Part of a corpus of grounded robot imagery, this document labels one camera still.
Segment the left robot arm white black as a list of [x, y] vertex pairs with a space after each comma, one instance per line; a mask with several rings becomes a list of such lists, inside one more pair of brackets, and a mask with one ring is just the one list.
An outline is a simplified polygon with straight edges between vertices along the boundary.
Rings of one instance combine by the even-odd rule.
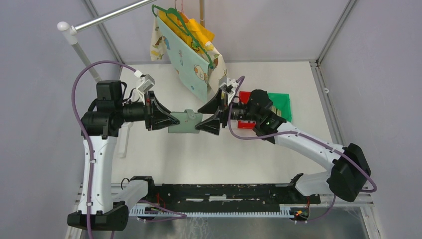
[[90, 232], [123, 231], [129, 211], [140, 200], [150, 203], [156, 198], [151, 176], [133, 176], [125, 188], [112, 195], [112, 160], [119, 130], [126, 122], [144, 121], [146, 129], [152, 131], [180, 121], [159, 103], [153, 91], [146, 93], [144, 103], [125, 104], [124, 85], [120, 80], [98, 82], [96, 99], [83, 117], [76, 117], [82, 128], [85, 166], [80, 203], [67, 218], [71, 227]]

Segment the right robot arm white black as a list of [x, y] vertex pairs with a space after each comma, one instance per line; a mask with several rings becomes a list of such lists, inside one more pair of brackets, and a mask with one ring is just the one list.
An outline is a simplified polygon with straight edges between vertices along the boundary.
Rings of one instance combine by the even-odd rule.
[[347, 202], [354, 202], [370, 181], [371, 169], [360, 146], [329, 143], [299, 130], [291, 122], [271, 110], [273, 102], [264, 90], [253, 90], [246, 103], [231, 102], [222, 90], [198, 112], [211, 117], [197, 124], [200, 131], [219, 135], [222, 127], [232, 120], [248, 120], [255, 123], [253, 139], [268, 141], [287, 147], [311, 159], [325, 169], [315, 174], [298, 174], [293, 186], [287, 190], [293, 203], [302, 202], [307, 196], [333, 193]]

